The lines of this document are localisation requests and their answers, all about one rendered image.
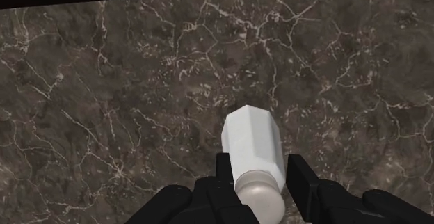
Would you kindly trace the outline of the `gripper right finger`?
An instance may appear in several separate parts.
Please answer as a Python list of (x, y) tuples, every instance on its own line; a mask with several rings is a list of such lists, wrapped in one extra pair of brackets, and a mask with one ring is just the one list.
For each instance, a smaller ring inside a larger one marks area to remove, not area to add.
[(286, 186), (306, 223), (434, 224), (434, 216), (380, 189), (361, 198), (339, 182), (320, 179), (299, 154), (287, 161)]

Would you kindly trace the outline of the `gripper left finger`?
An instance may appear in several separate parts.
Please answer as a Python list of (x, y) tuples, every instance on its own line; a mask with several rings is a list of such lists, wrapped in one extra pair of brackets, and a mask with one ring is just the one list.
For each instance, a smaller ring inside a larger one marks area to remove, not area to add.
[(259, 224), (234, 191), (230, 155), (216, 155), (215, 175), (195, 181), (193, 190), (163, 187), (126, 224)]

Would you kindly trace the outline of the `white bottle with rounded cap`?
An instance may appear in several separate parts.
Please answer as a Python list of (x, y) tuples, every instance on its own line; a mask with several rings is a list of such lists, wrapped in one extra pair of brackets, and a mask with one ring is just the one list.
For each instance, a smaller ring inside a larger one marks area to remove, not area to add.
[(260, 224), (279, 224), (285, 213), (286, 170), (280, 131), (271, 113), (245, 105), (227, 115), (222, 149), (230, 156), (234, 190)]

